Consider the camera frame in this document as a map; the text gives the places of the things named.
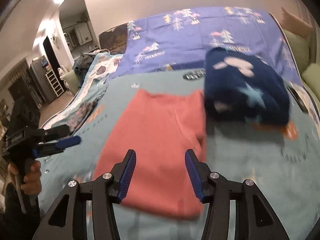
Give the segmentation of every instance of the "human hand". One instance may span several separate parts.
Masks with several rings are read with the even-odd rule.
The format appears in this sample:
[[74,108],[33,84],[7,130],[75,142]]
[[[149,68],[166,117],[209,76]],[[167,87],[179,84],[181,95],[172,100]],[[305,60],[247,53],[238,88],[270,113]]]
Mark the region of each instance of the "human hand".
[[[40,181],[40,177],[41,177],[40,168],[41,168],[41,163],[39,161],[35,161],[30,168],[31,170],[30,173],[24,176],[23,178],[24,184],[21,185],[21,190],[26,195],[39,195],[39,193],[41,192],[42,185]],[[8,166],[8,172],[10,174],[11,181],[14,187],[17,189],[15,176],[19,174],[18,168],[13,163],[10,163]]]

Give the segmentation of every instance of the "red cloth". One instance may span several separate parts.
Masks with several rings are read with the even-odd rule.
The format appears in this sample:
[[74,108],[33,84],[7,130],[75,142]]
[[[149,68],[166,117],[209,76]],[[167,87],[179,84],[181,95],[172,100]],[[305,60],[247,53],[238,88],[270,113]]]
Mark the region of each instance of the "red cloth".
[[137,154],[124,206],[177,219],[201,213],[185,166],[187,149],[205,161],[203,92],[187,97],[138,90],[109,135],[94,179],[110,172],[128,149]]

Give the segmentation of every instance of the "black door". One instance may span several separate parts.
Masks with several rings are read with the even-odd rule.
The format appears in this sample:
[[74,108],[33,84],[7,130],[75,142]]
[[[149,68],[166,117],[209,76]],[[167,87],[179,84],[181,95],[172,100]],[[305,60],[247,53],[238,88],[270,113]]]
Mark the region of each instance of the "black door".
[[35,107],[37,109],[37,105],[31,96],[29,89],[22,79],[22,77],[18,78],[10,87],[9,93],[12,96],[13,100],[16,101],[17,99],[24,97],[25,101]]
[[66,87],[64,85],[64,82],[60,79],[60,75],[59,75],[59,71],[58,71],[58,68],[60,68],[60,64],[57,60],[56,54],[53,51],[53,48],[51,46],[51,43],[50,43],[48,36],[44,39],[43,46],[44,46],[45,53],[47,54],[47,57],[48,57],[48,60],[49,60],[49,63],[52,67],[53,72],[57,76],[57,79],[59,80],[59,83],[61,84],[63,90],[66,91]]

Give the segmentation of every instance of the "silver bolt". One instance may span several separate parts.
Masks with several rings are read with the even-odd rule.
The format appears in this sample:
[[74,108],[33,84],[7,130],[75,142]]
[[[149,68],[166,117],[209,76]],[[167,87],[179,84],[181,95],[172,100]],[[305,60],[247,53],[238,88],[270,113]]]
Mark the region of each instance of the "silver bolt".
[[248,185],[248,186],[253,186],[254,182],[251,180],[251,179],[247,179],[245,181],[245,183]]
[[112,177],[112,174],[109,173],[109,172],[107,172],[107,173],[103,174],[102,177],[103,177],[104,179],[110,179],[110,178]]
[[217,179],[217,178],[219,178],[219,174],[216,173],[216,172],[211,172],[210,173],[210,177],[213,178],[213,179]]
[[77,185],[77,182],[75,180],[72,180],[68,183],[69,187],[74,187],[75,185]]

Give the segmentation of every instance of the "folded navy blue garment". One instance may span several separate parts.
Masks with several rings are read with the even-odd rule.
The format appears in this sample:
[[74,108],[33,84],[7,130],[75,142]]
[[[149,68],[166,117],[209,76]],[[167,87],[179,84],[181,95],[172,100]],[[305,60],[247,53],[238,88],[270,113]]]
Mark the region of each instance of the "folded navy blue garment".
[[206,54],[204,104],[217,121],[286,125],[289,95],[282,78],[259,56],[215,48]]

